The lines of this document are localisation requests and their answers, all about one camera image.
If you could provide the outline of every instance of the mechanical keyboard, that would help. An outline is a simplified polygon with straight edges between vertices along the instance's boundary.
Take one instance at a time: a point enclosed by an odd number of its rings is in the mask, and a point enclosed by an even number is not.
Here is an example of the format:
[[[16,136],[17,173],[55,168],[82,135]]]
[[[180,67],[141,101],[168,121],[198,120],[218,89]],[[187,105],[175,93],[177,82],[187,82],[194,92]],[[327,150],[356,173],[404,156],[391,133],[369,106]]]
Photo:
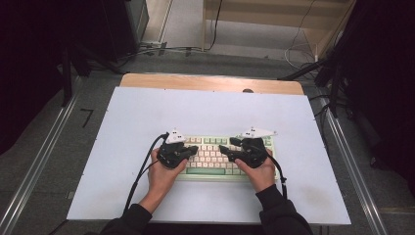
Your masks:
[[[178,175],[177,180],[196,181],[247,181],[248,177],[238,169],[235,163],[229,162],[226,155],[219,151],[219,145],[230,150],[241,150],[229,142],[230,137],[222,136],[186,136],[185,146],[198,146],[198,153],[189,158],[186,168]],[[263,137],[265,148],[274,152],[272,136]],[[278,169],[275,168],[275,179],[279,178]]]

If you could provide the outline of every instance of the desk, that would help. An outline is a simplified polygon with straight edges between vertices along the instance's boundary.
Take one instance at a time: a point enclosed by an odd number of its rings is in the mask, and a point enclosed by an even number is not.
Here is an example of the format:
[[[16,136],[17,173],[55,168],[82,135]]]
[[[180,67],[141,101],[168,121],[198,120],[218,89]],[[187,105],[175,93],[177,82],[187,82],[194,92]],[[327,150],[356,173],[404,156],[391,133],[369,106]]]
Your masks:
[[[204,0],[202,50],[205,50],[206,20],[216,20],[219,2],[220,0]],[[345,27],[355,0],[315,0],[312,6],[311,2],[312,0],[223,0],[219,20],[301,26],[313,55],[323,58],[338,33]]]
[[[274,94],[242,93],[245,88]],[[276,159],[288,178],[288,197],[307,221],[350,224],[314,116],[297,82],[171,74],[124,76],[109,104],[68,219],[120,216],[148,148],[170,128],[178,127],[184,135],[226,135],[240,133],[251,124],[276,127]],[[143,175],[132,202],[144,196],[147,180]],[[176,181],[152,222],[253,224],[259,223],[260,210],[249,182]]]

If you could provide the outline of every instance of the person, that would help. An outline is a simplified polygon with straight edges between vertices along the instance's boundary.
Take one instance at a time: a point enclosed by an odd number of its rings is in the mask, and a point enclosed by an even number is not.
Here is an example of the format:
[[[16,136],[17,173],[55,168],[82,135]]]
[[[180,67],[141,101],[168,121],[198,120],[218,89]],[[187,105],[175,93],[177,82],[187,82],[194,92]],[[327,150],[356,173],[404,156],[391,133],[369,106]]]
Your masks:
[[[130,206],[120,218],[107,223],[100,235],[139,235],[142,234],[153,212],[167,195],[174,184],[177,175],[186,167],[187,160],[175,169],[164,167],[157,160],[159,149],[151,153],[152,162],[149,168],[149,190],[144,198]],[[267,159],[260,167],[250,168],[241,160],[235,161],[240,170],[249,177],[256,191],[256,196],[262,204],[263,211],[259,213],[265,234],[308,235],[312,234],[306,220],[297,213],[293,203],[285,200],[275,185],[275,166]]]

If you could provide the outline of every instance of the green spacebar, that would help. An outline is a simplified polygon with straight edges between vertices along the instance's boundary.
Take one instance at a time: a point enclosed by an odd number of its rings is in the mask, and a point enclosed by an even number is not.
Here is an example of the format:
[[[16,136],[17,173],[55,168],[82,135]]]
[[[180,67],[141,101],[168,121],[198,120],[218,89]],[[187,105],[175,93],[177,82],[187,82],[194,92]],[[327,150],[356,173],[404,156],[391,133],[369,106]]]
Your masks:
[[[225,169],[218,169],[218,168],[187,168],[186,172],[188,174],[223,175],[223,174],[225,174]]]

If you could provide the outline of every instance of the black sleeve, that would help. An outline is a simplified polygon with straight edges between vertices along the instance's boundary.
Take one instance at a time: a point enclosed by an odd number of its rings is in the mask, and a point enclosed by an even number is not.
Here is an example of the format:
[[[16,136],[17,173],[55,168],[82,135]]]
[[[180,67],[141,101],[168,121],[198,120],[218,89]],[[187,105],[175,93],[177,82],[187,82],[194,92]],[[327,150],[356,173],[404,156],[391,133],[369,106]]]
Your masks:
[[[310,235],[307,221],[296,211],[293,202],[285,200],[274,184],[256,194],[262,204],[259,213],[265,234]]]
[[[111,220],[100,235],[139,235],[142,234],[152,215],[138,204],[133,204],[121,218]]]

